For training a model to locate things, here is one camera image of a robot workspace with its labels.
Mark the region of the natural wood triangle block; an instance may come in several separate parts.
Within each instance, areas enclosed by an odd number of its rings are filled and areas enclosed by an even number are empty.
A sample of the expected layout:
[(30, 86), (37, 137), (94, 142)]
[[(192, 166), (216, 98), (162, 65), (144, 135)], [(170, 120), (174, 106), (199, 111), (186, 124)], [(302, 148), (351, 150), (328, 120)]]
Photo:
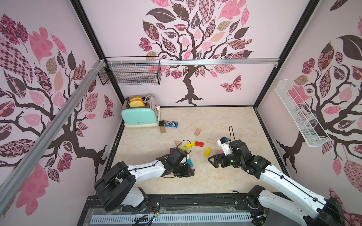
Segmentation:
[(178, 146), (178, 145), (180, 145), (180, 143), (181, 143), (181, 142), (180, 142), (180, 141), (175, 140), (175, 141), (174, 141), (174, 143), (175, 143), (175, 145), (176, 145), (176, 146)]

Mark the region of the teal rectangular block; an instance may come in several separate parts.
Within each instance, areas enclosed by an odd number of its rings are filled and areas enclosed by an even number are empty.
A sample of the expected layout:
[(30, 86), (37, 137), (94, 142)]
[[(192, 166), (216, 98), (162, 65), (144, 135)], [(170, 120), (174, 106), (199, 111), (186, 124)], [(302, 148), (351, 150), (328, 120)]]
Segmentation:
[(187, 160), (187, 164), (189, 164), (190, 167), (193, 167), (193, 166), (194, 166), (193, 163), (192, 163), (192, 161), (191, 161), (191, 159), (188, 159), (188, 160)]

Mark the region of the red block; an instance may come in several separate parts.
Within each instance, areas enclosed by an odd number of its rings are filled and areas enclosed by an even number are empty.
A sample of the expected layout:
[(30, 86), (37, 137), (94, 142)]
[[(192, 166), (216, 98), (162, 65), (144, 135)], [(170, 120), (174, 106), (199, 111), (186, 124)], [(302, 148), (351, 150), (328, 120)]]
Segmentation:
[(196, 142), (195, 142), (195, 146), (197, 146), (197, 147), (204, 147), (204, 143), (203, 143), (203, 142), (196, 141)]

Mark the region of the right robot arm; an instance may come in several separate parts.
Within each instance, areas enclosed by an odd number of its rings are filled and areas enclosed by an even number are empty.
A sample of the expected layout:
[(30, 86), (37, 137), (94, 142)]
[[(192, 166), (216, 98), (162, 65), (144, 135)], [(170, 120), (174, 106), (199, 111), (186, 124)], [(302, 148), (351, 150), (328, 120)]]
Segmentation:
[(284, 194), (284, 197), (280, 197), (262, 186), (255, 185), (245, 200), (248, 207), (254, 210), (268, 208), (301, 226), (346, 225), (342, 204), (335, 198), (325, 198), (300, 185), (264, 157), (253, 155), (246, 143), (239, 139), (230, 141), (223, 137), (217, 144), (222, 148), (223, 154), (208, 158), (215, 168), (233, 166), (242, 169)]

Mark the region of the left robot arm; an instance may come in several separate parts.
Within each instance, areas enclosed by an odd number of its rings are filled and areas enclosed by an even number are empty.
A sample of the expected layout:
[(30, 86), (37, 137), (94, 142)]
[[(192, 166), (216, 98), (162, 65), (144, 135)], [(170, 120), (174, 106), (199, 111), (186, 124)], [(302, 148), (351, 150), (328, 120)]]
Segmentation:
[(143, 210), (148, 197), (138, 184), (170, 174), (177, 178), (189, 178), (194, 176), (195, 170), (187, 163), (186, 157), (177, 161), (171, 155), (135, 166), (118, 162), (95, 183), (96, 197), (99, 198), (105, 211), (112, 211), (121, 205)]

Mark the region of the yellow block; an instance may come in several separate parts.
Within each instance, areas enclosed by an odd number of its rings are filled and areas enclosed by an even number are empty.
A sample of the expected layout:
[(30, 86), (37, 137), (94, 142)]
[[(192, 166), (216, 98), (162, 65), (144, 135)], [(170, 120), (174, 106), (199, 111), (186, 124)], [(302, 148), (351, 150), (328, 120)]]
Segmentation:
[(209, 157), (211, 153), (211, 148), (206, 148), (205, 152), (204, 152), (204, 156)]
[(189, 148), (191, 148), (191, 147), (193, 147), (193, 146), (195, 146), (195, 143), (192, 141), (192, 142), (188, 142), (187, 144), (186, 144), (186, 147), (189, 149)]

